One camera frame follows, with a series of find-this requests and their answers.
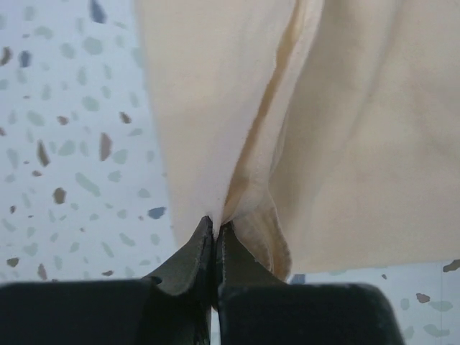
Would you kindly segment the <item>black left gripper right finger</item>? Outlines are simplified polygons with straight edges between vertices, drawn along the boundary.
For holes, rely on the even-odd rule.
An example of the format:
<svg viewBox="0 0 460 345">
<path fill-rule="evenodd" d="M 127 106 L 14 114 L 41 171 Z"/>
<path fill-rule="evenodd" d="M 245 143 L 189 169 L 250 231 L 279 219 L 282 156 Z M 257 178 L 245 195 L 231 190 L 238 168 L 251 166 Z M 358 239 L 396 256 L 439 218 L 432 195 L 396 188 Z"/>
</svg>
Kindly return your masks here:
<svg viewBox="0 0 460 345">
<path fill-rule="evenodd" d="M 393 309 L 376 287 L 289 285 L 221 227 L 215 246 L 216 308 L 222 344 L 398 345 Z"/>
</svg>

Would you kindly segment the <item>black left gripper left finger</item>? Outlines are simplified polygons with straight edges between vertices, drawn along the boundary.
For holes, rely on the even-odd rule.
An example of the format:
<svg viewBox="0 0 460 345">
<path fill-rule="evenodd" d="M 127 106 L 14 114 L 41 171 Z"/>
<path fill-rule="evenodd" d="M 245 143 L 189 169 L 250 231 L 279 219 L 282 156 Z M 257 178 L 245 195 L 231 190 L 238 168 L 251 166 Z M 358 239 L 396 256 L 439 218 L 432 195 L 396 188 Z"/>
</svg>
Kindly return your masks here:
<svg viewBox="0 0 460 345">
<path fill-rule="evenodd" d="M 212 222 L 145 277 L 1 286 L 2 344 L 209 344 Z"/>
</svg>

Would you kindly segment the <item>beige cloth wrap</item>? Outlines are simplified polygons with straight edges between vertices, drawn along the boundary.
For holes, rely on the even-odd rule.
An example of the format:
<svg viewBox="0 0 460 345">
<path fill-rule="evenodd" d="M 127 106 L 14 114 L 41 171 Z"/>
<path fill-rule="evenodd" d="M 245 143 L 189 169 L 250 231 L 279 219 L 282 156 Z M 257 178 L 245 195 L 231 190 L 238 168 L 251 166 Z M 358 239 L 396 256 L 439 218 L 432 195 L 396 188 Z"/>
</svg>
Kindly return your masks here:
<svg viewBox="0 0 460 345">
<path fill-rule="evenodd" d="M 459 257 L 457 1 L 138 1 L 179 244 L 272 273 Z"/>
</svg>

